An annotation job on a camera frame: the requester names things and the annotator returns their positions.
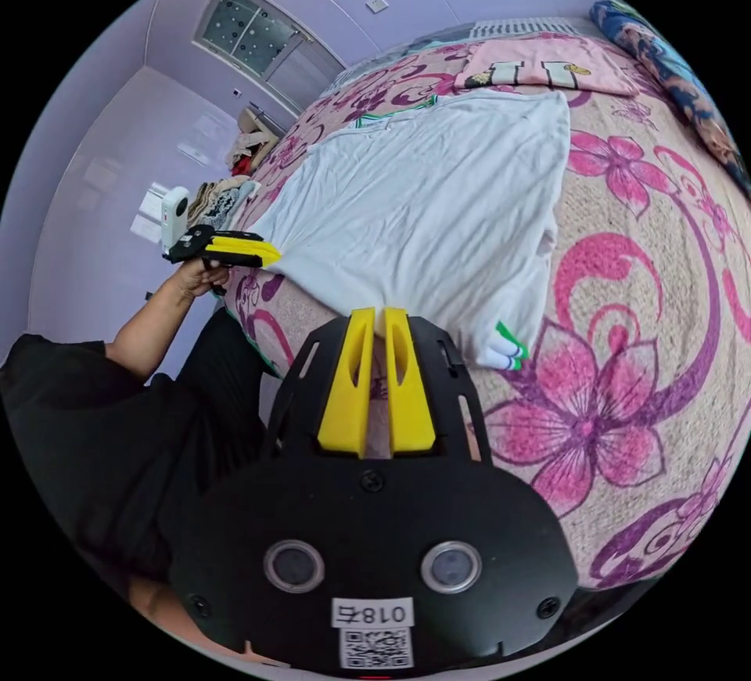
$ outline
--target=floral bedspread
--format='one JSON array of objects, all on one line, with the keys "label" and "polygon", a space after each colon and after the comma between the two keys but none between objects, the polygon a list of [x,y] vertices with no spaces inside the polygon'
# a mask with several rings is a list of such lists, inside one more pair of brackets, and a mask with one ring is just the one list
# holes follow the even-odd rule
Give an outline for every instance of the floral bedspread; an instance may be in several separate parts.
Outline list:
[{"label": "floral bedspread", "polygon": [[[522,371],[473,371],[496,464],[548,500],[580,584],[601,589],[686,550],[751,433],[751,208],[645,68],[603,46],[640,94],[566,90],[546,318]],[[311,105],[255,174],[264,192],[233,228],[263,214],[310,144],[362,114],[451,94],[468,47],[414,53]],[[333,316],[283,277],[246,269],[226,301],[281,375]],[[375,360],[368,454],[388,456],[379,340]]]}]

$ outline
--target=green trim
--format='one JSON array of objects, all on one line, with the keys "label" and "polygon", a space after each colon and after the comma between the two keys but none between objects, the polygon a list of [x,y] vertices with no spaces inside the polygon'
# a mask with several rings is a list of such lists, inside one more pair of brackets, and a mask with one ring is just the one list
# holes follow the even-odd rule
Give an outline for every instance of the green trim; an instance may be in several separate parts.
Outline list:
[{"label": "green trim", "polygon": [[520,360],[526,360],[530,356],[530,351],[526,348],[525,344],[522,344],[505,326],[505,324],[501,321],[499,321],[495,325],[495,330],[505,339],[508,339],[509,342],[513,342],[521,351],[522,356],[519,358]]},{"label": "green trim", "polygon": [[394,115],[398,115],[402,112],[409,112],[410,110],[421,110],[424,107],[432,107],[436,102],[438,101],[438,95],[432,94],[425,102],[422,102],[421,104],[416,104],[414,107],[405,107],[403,110],[395,110],[394,112],[388,112],[385,115],[375,115],[372,112],[367,112],[364,115],[361,115],[356,121],[355,121],[355,127],[356,128],[362,128],[363,120],[370,120],[370,121],[377,121],[377,120],[385,120],[387,117],[393,117]]}]

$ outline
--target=qr code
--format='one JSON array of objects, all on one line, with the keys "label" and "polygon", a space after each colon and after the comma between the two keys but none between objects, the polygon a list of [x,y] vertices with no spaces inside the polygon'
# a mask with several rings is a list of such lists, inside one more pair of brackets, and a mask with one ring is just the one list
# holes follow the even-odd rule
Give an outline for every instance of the qr code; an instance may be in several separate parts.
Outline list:
[{"label": "qr code", "polygon": [[409,629],[341,632],[342,668],[412,668]]}]

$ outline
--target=white cloth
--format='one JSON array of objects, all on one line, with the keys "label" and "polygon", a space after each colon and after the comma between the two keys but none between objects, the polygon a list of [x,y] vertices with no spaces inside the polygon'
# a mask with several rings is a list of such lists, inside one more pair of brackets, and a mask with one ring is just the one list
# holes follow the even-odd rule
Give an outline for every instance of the white cloth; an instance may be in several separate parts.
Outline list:
[{"label": "white cloth", "polygon": [[342,315],[404,308],[488,367],[495,325],[530,345],[547,297],[569,152],[560,92],[442,97],[308,148],[253,232],[282,273]]}]

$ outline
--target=floor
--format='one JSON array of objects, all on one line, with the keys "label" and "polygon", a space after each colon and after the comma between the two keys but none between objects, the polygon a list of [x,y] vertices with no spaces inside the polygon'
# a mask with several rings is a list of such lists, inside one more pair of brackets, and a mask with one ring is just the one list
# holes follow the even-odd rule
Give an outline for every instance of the floor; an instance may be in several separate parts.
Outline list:
[{"label": "floor", "polygon": [[[180,185],[194,193],[202,182],[226,176],[224,158],[239,132],[235,119],[150,68],[120,90],[85,136],[49,208],[31,285],[30,331],[53,341],[115,336],[172,271],[148,237],[156,223],[138,213],[149,187]],[[180,152],[181,144],[197,148],[206,164]],[[167,353],[165,373],[180,369],[214,306],[211,296],[194,304]]]}]

